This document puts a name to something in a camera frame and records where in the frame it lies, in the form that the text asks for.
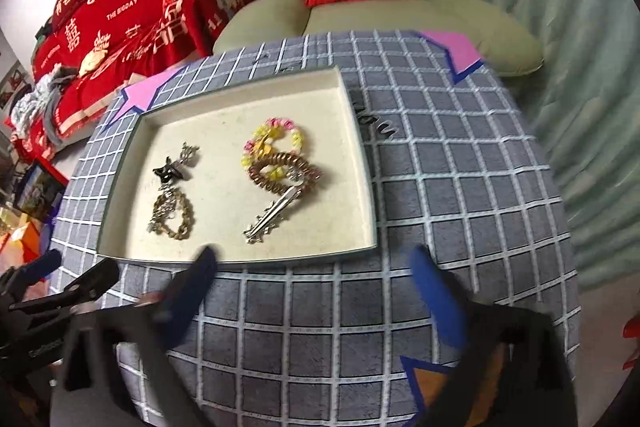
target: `red blanket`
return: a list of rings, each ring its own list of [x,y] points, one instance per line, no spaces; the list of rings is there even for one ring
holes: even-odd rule
[[[228,1],[238,10],[253,0]],[[37,81],[56,63],[79,67],[90,51],[108,49],[97,70],[79,77],[62,94],[54,115],[60,137],[100,118],[127,83],[159,73],[194,51],[210,55],[227,22],[216,0],[85,0],[34,61]],[[24,156],[51,158],[55,153],[42,117],[28,139],[12,136],[12,143]]]

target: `gray checkered tablecloth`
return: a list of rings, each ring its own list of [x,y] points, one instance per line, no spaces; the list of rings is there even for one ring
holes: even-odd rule
[[[185,343],[169,352],[197,402],[220,426],[407,421],[415,405],[399,356],[456,359],[410,278],[406,250],[415,243],[427,243],[484,299],[544,303],[573,370],[580,308],[562,201],[527,123],[487,67],[453,86],[441,49],[411,32],[321,34],[193,62],[153,107],[331,65],[354,102],[399,129],[390,139],[362,130],[380,247],[338,263],[220,273]],[[100,260],[98,229],[137,118],[104,130],[120,105],[118,97],[97,127],[63,199],[52,245],[64,261],[54,291]],[[120,283],[101,304],[133,302],[180,269],[122,263]],[[140,414],[162,425],[135,349],[118,352]]]

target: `crumpled cloth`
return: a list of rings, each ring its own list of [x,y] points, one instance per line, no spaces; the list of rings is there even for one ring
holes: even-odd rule
[[[15,103],[11,111],[11,123],[20,139],[26,139],[29,136],[33,121],[45,111],[51,93],[59,90],[61,80],[68,79],[70,76],[75,78],[76,74],[78,70],[74,68],[56,65],[51,73],[45,74],[38,81],[33,91],[28,92]]]
[[[44,115],[42,118],[42,124],[44,132],[47,133],[47,138],[55,146],[60,147],[62,145],[62,139],[58,136],[56,131],[56,123],[53,120],[58,102],[62,97],[62,92],[66,89],[66,86],[71,84],[78,77],[78,70],[76,68],[65,68],[64,66],[58,72],[49,86],[49,100],[44,108]]]

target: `green sofa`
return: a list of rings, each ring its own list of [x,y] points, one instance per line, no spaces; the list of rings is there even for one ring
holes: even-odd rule
[[[304,34],[398,28],[465,34],[500,76],[523,76],[543,62],[540,42],[481,0],[357,0],[312,9],[305,0],[257,0],[236,14],[214,52]]]

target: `gray cloth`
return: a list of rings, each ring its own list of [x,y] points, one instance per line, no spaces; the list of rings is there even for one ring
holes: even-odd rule
[[[62,92],[66,89],[66,86],[71,84],[77,77],[78,69],[62,66],[51,81],[51,94],[49,95],[49,100],[47,100],[47,106],[44,108],[42,124],[44,126],[44,131],[47,134],[47,138],[55,147],[60,147],[62,145],[62,140],[56,131],[56,124],[53,121],[53,115],[55,114],[58,102],[62,97]]]

